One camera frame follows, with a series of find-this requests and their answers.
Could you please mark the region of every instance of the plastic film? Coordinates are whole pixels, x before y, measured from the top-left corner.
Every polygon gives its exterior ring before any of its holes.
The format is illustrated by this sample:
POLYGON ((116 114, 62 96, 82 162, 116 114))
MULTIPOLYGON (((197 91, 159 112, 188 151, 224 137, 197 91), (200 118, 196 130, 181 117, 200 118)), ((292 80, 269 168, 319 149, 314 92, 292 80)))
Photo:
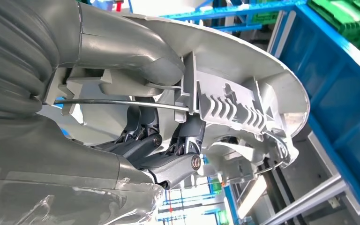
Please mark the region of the plastic film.
POLYGON ((0 171, 0 225, 146 223, 158 212, 163 194, 159 185, 129 178, 0 171))

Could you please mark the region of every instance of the metal wire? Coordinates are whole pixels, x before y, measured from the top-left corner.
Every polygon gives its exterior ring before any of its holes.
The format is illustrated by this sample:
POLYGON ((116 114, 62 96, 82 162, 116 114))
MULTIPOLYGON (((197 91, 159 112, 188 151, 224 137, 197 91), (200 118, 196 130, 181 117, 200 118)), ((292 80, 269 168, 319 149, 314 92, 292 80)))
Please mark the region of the metal wire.
POLYGON ((173 109, 177 111, 188 112, 189 108, 184 106, 151 103, 151 102, 139 102, 139 101, 124 101, 124 100, 111 100, 111 99, 64 99, 56 100, 54 105, 59 104, 113 104, 113 105, 136 105, 143 107, 173 109))
POLYGON ((264 169, 264 170, 261 170, 261 171, 255 172, 255 174, 256 174, 256 175, 259 175, 259 174, 265 173, 265 172, 267 172, 267 171, 273 170, 273 169, 277 168, 278 166, 282 165, 283 163, 284 163, 284 162, 283 162, 283 161, 281 161, 281 162, 279 162, 279 163, 277 163, 277 164, 273 165, 273 166, 272 166, 272 167, 270 167, 270 168, 267 168, 267 169, 264 169))

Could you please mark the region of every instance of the metal rod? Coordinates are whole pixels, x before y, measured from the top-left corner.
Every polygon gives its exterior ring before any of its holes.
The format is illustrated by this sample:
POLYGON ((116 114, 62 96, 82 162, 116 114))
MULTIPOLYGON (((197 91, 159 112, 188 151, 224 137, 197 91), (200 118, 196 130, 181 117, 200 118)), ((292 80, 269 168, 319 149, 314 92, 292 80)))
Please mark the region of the metal rod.
MULTIPOLYGON (((279 181, 281 182, 282 186, 284 187, 285 193, 288 196, 288 199, 289 199, 290 203, 293 203, 295 201, 295 199, 294 199, 292 191, 291 191, 291 189, 290 189, 290 187, 288 185, 288 182, 286 182, 284 174, 282 173, 280 168, 277 168, 275 171, 277 172, 279 181)), ((296 218, 299 221, 300 225, 307 225, 306 221, 304 220, 304 218, 303 218, 303 216, 301 214, 298 214, 296 216, 296 218)))
MULTIPOLYGON (((271 166, 268 163, 268 158, 264 159, 264 167, 266 169, 271 168, 271 166)), ((267 183, 267 194, 270 199, 271 205, 274 209, 275 213, 280 212, 284 208, 286 208, 286 203, 284 200, 284 197, 282 196, 281 190, 279 189, 279 186, 277 182, 275 181, 274 174, 272 171, 267 171, 262 174, 264 177, 266 183, 267 183)), ((293 218, 290 218, 288 221, 288 225, 294 225, 293 218)))
POLYGON ((139 102, 139 101, 124 101, 124 100, 110 100, 110 99, 64 99, 56 100, 54 105, 59 104, 113 104, 113 105, 136 105, 152 108, 162 108, 162 109, 174 109, 178 111, 188 112, 188 107, 152 103, 152 102, 139 102))
POLYGON ((261 225, 278 225, 301 214, 314 206, 334 197, 347 189, 347 185, 339 174, 329 178, 261 225))

